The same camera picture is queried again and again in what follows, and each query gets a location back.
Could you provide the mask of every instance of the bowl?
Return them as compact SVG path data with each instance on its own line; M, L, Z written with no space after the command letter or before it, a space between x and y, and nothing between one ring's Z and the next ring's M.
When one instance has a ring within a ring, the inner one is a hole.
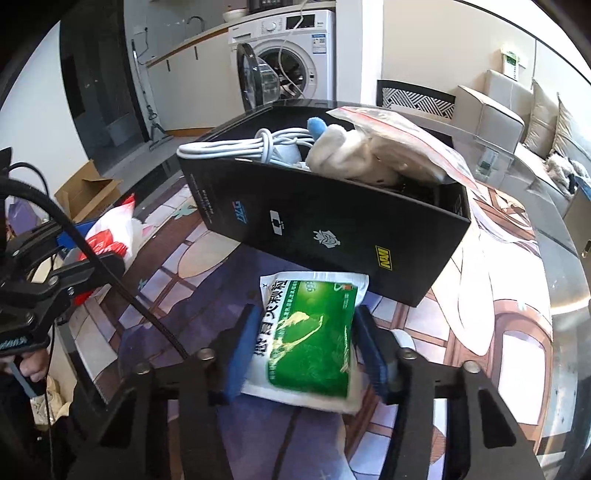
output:
M248 15L248 8L237 8L235 10L230 10L229 12L225 12L222 17L224 22L229 23L233 22L234 20L238 20L239 18L245 17Z

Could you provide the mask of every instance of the coiled white cable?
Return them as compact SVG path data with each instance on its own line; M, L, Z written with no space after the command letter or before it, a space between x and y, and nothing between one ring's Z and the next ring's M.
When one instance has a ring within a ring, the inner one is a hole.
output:
M273 163L283 167L292 167L274 148L278 145L303 145L311 148L314 138L305 128L286 128L271 133L261 128L255 138L247 140L221 140L218 142L194 142L179 146L177 155L188 160L206 158L248 158Z

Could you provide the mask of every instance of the cabinet handle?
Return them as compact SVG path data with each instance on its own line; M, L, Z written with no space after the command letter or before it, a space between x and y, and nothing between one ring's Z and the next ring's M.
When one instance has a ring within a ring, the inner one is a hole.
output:
M583 248L583 251L581 252L581 257L587 258L587 255L589 255L589 250L591 250L591 240L587 240L587 244L585 245L585 248Z

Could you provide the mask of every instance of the screw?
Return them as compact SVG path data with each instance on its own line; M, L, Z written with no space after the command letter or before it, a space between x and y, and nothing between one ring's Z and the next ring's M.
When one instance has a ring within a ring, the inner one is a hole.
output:
M146 362L142 362L140 364L137 364L134 368L134 372L137 373L138 375L145 375L146 373L149 373L150 370L151 370L150 364L146 363Z
M468 360L467 362L464 362L463 367L464 370L470 372L471 374L477 374L481 370L478 362L475 362L474 360Z
M216 357L216 352L211 348L202 348L197 352L197 357L203 361L213 360Z
M417 357L417 353L411 348L403 348L400 350L400 358L404 358L405 360L415 360Z

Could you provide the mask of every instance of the white plush toy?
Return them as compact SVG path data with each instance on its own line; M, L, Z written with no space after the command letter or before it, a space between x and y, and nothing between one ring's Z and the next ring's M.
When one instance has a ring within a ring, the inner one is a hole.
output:
M392 186L399 175L369 149L369 139L357 130L346 131L337 124L328 127L320 118L308 120L316 142L306 164L311 171L335 179L358 180L376 186Z

